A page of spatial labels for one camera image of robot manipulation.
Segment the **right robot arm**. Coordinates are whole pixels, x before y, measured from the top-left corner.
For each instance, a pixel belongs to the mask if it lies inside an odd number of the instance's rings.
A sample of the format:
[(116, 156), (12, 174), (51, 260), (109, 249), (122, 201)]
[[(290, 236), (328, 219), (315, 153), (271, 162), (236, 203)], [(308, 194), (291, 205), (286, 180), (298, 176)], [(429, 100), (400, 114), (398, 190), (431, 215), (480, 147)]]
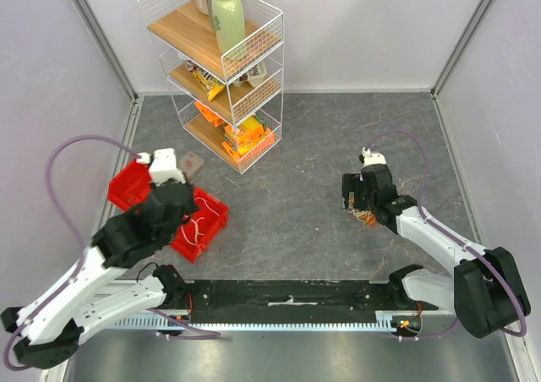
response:
[(386, 290), (393, 307), (432, 304), (453, 313), (476, 338), (510, 333), (513, 323), (519, 324), (515, 336), (526, 334), (531, 304), (508, 250), (472, 242), (436, 220), (414, 197), (400, 195), (385, 164), (343, 174), (342, 203), (371, 213), (378, 224), (415, 243), (448, 273), (438, 276), (421, 265), (397, 271)]

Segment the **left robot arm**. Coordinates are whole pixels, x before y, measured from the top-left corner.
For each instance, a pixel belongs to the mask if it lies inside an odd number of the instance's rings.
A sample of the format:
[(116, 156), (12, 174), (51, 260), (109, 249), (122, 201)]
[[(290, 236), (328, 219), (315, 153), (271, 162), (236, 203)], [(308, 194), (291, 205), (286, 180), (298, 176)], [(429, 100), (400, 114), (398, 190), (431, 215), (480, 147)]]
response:
[(98, 289), (171, 244), (198, 211), (194, 185), (168, 180), (146, 199), (107, 220), (79, 260), (48, 291), (25, 307), (6, 308), (4, 349), (12, 371), (57, 366), (106, 326), (130, 314), (164, 305), (178, 308), (186, 284), (173, 265), (160, 265), (135, 286), (91, 302)]

